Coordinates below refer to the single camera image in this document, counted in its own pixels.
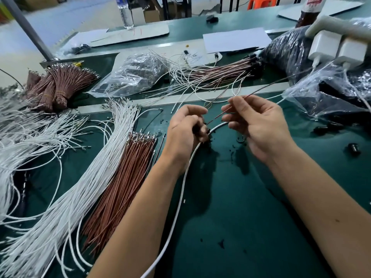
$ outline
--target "white power adapter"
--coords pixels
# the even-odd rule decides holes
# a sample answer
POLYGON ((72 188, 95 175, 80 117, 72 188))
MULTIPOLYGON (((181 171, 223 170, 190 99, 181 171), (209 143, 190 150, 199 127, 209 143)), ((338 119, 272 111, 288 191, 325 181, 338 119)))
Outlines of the white power adapter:
POLYGON ((314 37, 308 58, 313 60, 313 69, 320 62, 332 61, 336 58, 339 49, 341 35, 322 30, 314 37))
POLYGON ((336 64, 346 64, 347 69, 361 65, 365 60, 367 42, 346 37, 340 44, 336 64))

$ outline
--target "person's left hand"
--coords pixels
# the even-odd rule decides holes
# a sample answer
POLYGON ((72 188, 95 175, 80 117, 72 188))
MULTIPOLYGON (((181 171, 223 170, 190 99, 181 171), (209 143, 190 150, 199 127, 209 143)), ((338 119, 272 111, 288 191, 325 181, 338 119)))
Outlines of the person's left hand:
POLYGON ((170 120, 166 144, 161 156, 179 165, 181 173, 188 165, 192 150, 199 142, 208 140, 208 129, 202 118, 202 115, 206 113, 205 107, 188 104, 182 106, 170 120), (195 125, 200 127, 197 136, 192 132, 195 125))

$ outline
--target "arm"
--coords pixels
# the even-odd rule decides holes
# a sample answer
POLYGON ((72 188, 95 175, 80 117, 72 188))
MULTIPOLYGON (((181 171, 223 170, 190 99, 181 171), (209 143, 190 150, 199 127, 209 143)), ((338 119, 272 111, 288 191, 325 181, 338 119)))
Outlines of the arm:
POLYGON ((257 96, 229 102, 223 120, 249 135, 252 153, 269 167, 336 276, 370 277, 371 215, 294 143, 278 105, 257 96))
POLYGON ((163 153, 88 278, 139 278, 154 262, 175 183, 189 162, 193 146, 208 139, 201 117, 205 113, 204 107, 186 105, 172 117, 163 153), (196 124, 201 128, 197 138, 192 134, 196 124))

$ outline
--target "hand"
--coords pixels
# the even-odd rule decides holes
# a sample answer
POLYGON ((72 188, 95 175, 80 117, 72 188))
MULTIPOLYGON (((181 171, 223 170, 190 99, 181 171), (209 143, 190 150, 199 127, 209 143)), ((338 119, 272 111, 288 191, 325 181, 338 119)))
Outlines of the hand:
POLYGON ((203 114, 207 109, 198 105, 184 105, 174 114, 167 129, 167 138, 161 157, 169 158, 179 165, 183 173, 191 158, 192 150, 199 142, 208 140, 208 129, 204 124, 203 114), (192 133, 193 126, 198 125, 198 135, 192 133))
POLYGON ((246 135, 251 152, 267 164, 287 147, 295 145, 282 108, 258 96, 236 96, 221 110, 231 107, 221 119, 228 127, 246 135))

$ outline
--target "blue bottle label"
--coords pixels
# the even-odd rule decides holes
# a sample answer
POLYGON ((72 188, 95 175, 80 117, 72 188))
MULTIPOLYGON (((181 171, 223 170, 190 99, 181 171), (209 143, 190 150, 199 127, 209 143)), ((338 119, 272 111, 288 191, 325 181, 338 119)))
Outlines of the blue bottle label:
POLYGON ((127 0, 116 0, 116 3, 118 5, 126 5, 128 3, 128 1, 127 0))

